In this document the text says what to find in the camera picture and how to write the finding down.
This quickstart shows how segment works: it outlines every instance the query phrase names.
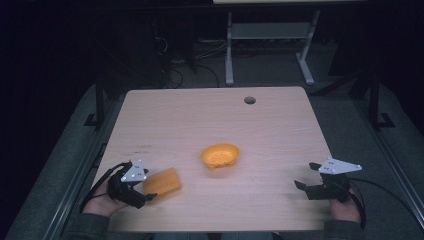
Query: black cable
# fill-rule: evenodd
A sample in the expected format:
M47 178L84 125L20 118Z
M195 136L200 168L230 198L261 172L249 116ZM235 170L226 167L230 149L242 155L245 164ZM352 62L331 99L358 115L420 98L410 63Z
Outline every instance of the black cable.
M94 37L94 41L96 42L97 46L99 46L103 50L103 52L105 52L107 55L109 55L109 57L111 57L113 60L119 63L121 67L125 68L131 74L134 74L134 76L136 76L137 78L143 79L143 77L141 77L137 72L135 72L133 69L127 66L124 62L122 62L119 58L113 55L108 49L106 49L106 47L103 46L103 44L99 40L97 40L96 37Z
M88 192L88 194L85 196L84 200L81 203L80 206L80 212L82 212L84 210L85 205L87 204L88 201L90 201L93 198L93 194L96 192L96 190L100 187L100 185L106 181L106 179L112 174L113 171L115 171L117 168L119 167L123 167L125 166L126 163L120 163L118 165L116 165L115 167L107 170L107 172L97 181L96 184L94 184L94 186L91 188L91 190Z
M371 185L373 185L373 186L375 186L375 187L377 187L377 188L379 188L379 189L381 189L381 190L384 190L386 193L388 193L388 194L390 194L392 197L394 197L396 200L398 200L404 207L405 207L405 209L409 212L409 214L411 214L411 216L412 216L412 218L416 221L416 223L418 224L418 226L421 226L421 223L418 221L418 219L415 217L415 214L414 214L414 212L411 210L411 208L402 200L402 199L400 199L400 197L398 197L398 196L396 196L396 194L394 194L394 193L392 193L390 190L388 190L387 188L385 188L385 187L383 187L383 186L381 186L381 185L379 185L379 184L377 184L377 183L374 183L374 182L372 182L372 181L369 181L369 180L365 180L365 179L359 179L359 178L349 178L349 180L353 180L353 181L358 181L358 182L364 182L364 183L368 183L368 184L371 184Z
M259 49L257 47L251 46L249 43L250 42L247 42L247 43L241 42L237 45L234 44L233 53L232 53L233 58L252 58L252 57L256 57L260 55Z
M208 45L208 46L222 45L223 42L225 42L225 40L216 40L216 41L213 41L213 42L202 42L200 40L196 40L196 43L203 44L203 45Z
M98 167L96 167L96 163L97 163L100 159L102 159L102 157L103 157L103 154L104 154L104 153L101 153L101 152L102 152L102 150L104 151L104 148L105 148L106 146L107 146L107 143L102 143L101 148L99 149L99 151L98 151L98 153L97 153L96 157L95 157L95 158L94 158L94 160L91 162L90 170L89 170L89 171L87 171L87 173L85 174L85 176L84 176L84 178L83 178L83 180L82 180L82 182L83 182L83 183L85 183L85 181L87 181L88 176L90 175L91 171L92 171L94 168L98 168ZM80 189L78 190L78 194L77 194L77 196L79 196L79 195L81 194L81 190L82 190L82 186L81 186L81 187L80 187Z
M90 199L93 199L93 198L96 198L96 197L101 197L101 196L107 195L107 194L109 194L109 193L113 193L113 192L115 192L116 190L118 190L118 189L113 189L112 191L105 192L105 193L102 193L102 194L99 194L99 195L96 195L96 196L92 196Z
M217 88L219 88L219 78L218 78L218 75L216 75L216 73L212 70L212 69L210 69L210 68L208 68L208 67L206 67L206 66L203 66L203 65L195 65L196 67L200 67L200 68L204 68L204 69L207 69L207 70L209 70L214 76L215 76L215 79L216 79L216 87Z
M342 191L345 192L345 194L347 194L348 196L350 196L350 198L353 200L353 202L355 202L356 206L358 207L358 211L359 211L359 216L361 218L361 228L365 229L365 226L367 225L367 215L366 215L366 211L365 211L365 205L364 203L360 202L358 197L356 197L355 194L349 192L349 190L346 190L344 187L342 187L341 185L339 185L338 183L335 182L330 182L331 185L334 185L338 188L340 188Z
M170 79L170 83L171 83L171 85L172 85L172 88L174 88L174 89L177 89L177 88L179 88L179 87L181 87L182 86L182 84L183 84L183 81L184 81L184 76L183 76L183 74L180 72L180 71L178 71L178 70L176 70L176 69L173 69L173 68L171 68L171 69L169 69L169 70L171 70L171 71L174 71L174 72L176 72L178 75L180 75L180 77L181 77L181 80L180 80L180 82L177 84L177 86L173 86L172 85L172 83L174 83L171 79Z
M353 182L349 182L349 184L351 187L353 187L353 192L359 195L359 200L361 201L362 207L364 208L364 211L366 212L364 195L362 195L361 190L359 190L358 186L356 186L356 184L354 184Z

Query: orange bowl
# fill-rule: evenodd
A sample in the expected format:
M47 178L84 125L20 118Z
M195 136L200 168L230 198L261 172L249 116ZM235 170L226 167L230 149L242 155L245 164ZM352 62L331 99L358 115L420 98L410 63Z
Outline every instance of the orange bowl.
M209 170L215 170L220 167L233 166L238 154L239 149L233 144L220 143L203 150L201 158Z

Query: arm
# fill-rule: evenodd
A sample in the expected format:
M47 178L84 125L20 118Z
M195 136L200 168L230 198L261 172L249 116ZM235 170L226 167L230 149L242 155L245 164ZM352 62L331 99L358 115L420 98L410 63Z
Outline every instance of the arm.
M71 223L69 229L63 234L62 240L87 239L103 240L106 239L107 229L109 227L109 218L118 210L127 206L127 204L112 200L107 192L107 181L95 192L95 196L85 205L84 210Z
M331 216L334 218L324 224L324 240L361 240L361 217L352 198L344 203L330 200Z

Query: table top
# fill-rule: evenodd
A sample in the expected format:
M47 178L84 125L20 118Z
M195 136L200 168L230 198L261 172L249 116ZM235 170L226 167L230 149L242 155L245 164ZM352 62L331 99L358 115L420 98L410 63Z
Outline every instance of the table top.
M200 155L217 143L240 154L211 171ZM293 181L321 184L308 163L329 156L300 87L137 90L126 96L95 181L138 159L149 174L174 167L180 178L181 190L117 212L112 231L317 230L330 217L328 201L308 200Z

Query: metal stand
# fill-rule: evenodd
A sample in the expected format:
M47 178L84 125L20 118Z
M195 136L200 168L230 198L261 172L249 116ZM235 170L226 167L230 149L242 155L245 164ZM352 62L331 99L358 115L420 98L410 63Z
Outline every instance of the metal stand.
M227 25L227 56L225 57L225 83L234 84L233 63L231 58L232 39L305 39L302 52L297 53L305 81L308 85L315 84L306 56L315 33L320 11L315 11L311 22L296 23L233 23L232 13L228 13Z
M96 126L96 131L102 126L105 118L105 106L103 102L103 85L102 78L96 80L96 114L90 114L85 120L84 126Z
M380 82L378 81L377 73L375 70L372 70L371 67L364 67L358 71L353 72L350 75L347 75L336 82L328 85L327 87L312 92L309 96L323 96L331 91L341 87L342 85L348 83L349 81L355 80L356 82L350 90L349 94L353 99L361 99L365 95L366 91L370 90L370 100L368 108L368 118L371 125L377 130L380 131L380 128L386 127L395 127L393 121L390 119L387 113L381 113L383 122L380 122L378 117L378 100L380 93Z

